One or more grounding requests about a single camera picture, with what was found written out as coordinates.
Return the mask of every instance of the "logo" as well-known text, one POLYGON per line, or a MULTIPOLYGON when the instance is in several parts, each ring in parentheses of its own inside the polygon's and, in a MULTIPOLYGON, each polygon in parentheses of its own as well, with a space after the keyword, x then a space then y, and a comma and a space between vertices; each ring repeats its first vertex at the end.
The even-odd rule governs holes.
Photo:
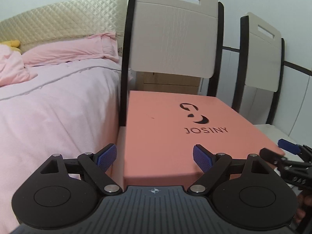
MULTIPOLYGON (((188 107, 185 107, 187 105, 192 106, 196 111, 198 111, 198 107, 196 105, 192 105, 192 104, 189 104, 189 103, 182 103, 182 104, 180 104, 180 107, 183 110, 186 110, 186 111, 190 112, 191 110, 188 107)), ((201 116, 202 116, 202 120, 200 120, 200 121, 193 121, 193 122, 197 123, 197 124, 207 124, 207 123, 209 123, 209 120, 205 116, 203 116, 203 115, 201 115, 201 116)), ((195 116, 194 116, 194 114, 190 113, 188 115, 188 117, 189 118, 194 118, 195 116)))
POLYGON ((149 190, 150 192, 152 192, 153 194, 156 194, 156 193, 158 193, 159 191, 161 191, 161 190, 159 190, 159 189, 157 189, 157 188, 153 188, 153 189, 151 189, 151 190, 149 190))

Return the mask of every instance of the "yellow object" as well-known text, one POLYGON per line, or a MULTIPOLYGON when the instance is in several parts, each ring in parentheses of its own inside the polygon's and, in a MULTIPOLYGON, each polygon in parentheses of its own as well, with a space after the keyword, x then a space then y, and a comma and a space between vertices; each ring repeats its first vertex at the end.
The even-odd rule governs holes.
POLYGON ((19 45, 21 42, 19 40, 9 40, 9 41, 4 41, 0 42, 2 45, 7 45, 9 46, 13 51, 18 51, 21 53, 21 50, 18 49, 19 45))

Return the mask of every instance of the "beige headboard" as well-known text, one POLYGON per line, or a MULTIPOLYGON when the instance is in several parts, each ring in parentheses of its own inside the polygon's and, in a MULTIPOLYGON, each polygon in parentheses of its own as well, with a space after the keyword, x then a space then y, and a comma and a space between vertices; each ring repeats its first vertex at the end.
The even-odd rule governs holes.
POLYGON ((71 0, 23 12, 0 22, 0 42, 19 40, 25 52, 40 44, 116 31, 122 54, 127 0, 71 0))

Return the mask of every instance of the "blue gripper pad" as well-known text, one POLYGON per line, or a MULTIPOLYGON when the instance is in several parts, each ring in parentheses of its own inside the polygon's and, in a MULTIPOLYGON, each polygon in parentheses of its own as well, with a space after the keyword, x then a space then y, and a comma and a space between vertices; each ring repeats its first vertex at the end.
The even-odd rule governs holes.
POLYGON ((279 139, 278 143, 277 143, 278 147, 294 154, 294 155, 298 155, 301 153, 301 149, 299 147, 299 145, 297 144, 293 144, 287 140, 284 139, 279 139))
POLYGON ((106 172, 117 158, 117 147, 115 144, 109 144, 98 153, 94 154, 93 161, 102 171, 106 172))
POLYGON ((203 146, 200 144, 196 144, 193 148, 193 159, 195 163, 201 168, 201 170, 205 173, 207 172, 214 164, 215 156, 208 152, 203 146))

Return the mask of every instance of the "mattress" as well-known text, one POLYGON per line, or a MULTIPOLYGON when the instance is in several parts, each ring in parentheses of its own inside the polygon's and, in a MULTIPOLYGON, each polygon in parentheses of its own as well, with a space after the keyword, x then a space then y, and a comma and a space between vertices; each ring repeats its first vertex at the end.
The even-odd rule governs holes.
POLYGON ((121 65, 89 59, 32 67, 38 76, 0 88, 0 233, 18 222, 17 188, 52 154, 76 158, 116 143, 121 65))

